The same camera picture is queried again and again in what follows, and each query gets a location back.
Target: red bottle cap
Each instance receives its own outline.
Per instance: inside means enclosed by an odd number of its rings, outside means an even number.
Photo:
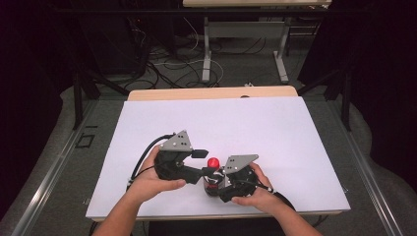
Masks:
[[[208,167],[218,169],[218,168],[220,168],[220,162],[218,161],[217,158],[212,157],[208,160]]]

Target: desk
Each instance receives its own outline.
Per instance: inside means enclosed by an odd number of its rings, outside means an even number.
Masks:
[[[210,7],[291,7],[329,5],[331,0],[184,0],[185,7],[210,8]],[[211,37],[270,37],[279,38],[278,50],[273,51],[273,57],[278,70],[279,79],[283,84],[288,84],[288,77],[282,61],[286,39],[290,27],[290,18],[285,22],[209,22],[205,17],[205,61],[203,65],[202,81],[209,81],[211,51],[209,39]]]
[[[228,155],[256,153],[276,190],[299,213],[350,210],[302,97],[293,87],[190,88],[133,91],[125,102],[86,217],[111,211],[136,162],[155,138],[186,129],[194,148],[222,165]],[[201,168],[206,159],[185,159]],[[262,217],[252,207],[210,198],[203,180],[142,205],[138,220]]]

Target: dark bottle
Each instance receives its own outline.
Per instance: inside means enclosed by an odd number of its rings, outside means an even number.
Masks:
[[[216,197],[218,196],[218,190],[224,188],[223,168],[220,167],[220,162],[215,157],[208,160],[208,167],[216,170],[210,176],[204,177],[205,191],[209,196]]]

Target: white tabletop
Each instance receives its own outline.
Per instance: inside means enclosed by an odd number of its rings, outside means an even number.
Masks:
[[[331,0],[184,0],[185,7],[278,7],[329,5]]]
[[[350,206],[302,97],[126,101],[87,217],[103,219],[126,190],[145,148],[157,137],[187,130],[194,148],[222,165],[229,155],[258,154],[271,183],[300,213],[336,213]],[[206,166],[187,157],[185,164]],[[138,219],[260,216],[253,207],[210,198],[197,185],[161,193],[144,203]]]

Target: black metal frame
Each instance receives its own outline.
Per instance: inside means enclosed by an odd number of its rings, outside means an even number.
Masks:
[[[371,11],[367,9],[344,9],[344,10],[333,10],[333,9],[254,9],[254,8],[184,8],[184,9],[132,9],[132,10],[94,10],[94,9],[59,9],[53,5],[48,5],[49,9],[58,18],[82,18],[86,16],[96,17],[132,17],[142,16],[147,18],[152,17],[227,17],[227,18],[240,18],[240,17],[325,17],[325,18],[358,18],[370,16]],[[72,43],[68,40],[68,37],[64,34],[63,41],[67,44],[67,49],[71,48]],[[335,99],[340,91],[343,91],[342,109],[341,109],[341,120],[345,125],[346,129],[350,131],[349,125],[349,105],[350,105],[350,87],[351,87],[351,74],[353,69],[353,61],[357,53],[357,44],[362,40],[363,33],[356,37],[353,42],[351,54],[345,60],[344,64],[339,70],[329,72],[327,75],[318,78],[313,83],[297,90],[299,95],[304,94],[308,90],[320,85],[324,81],[333,79],[332,86],[328,87],[325,92],[327,99]],[[74,76],[74,92],[75,92],[75,103],[76,103],[76,124],[74,129],[80,125],[83,119],[83,107],[81,102],[81,88],[83,88],[90,98],[97,99],[99,97],[99,91],[97,88],[92,87],[92,80],[87,80],[86,76],[93,77],[99,80],[101,83],[109,86],[112,89],[120,92],[121,94],[128,95],[129,92],[117,85],[107,81],[101,75],[86,73],[86,69],[81,66],[82,62],[78,60],[78,57],[74,54],[75,50],[70,50],[75,64],[75,76]]]

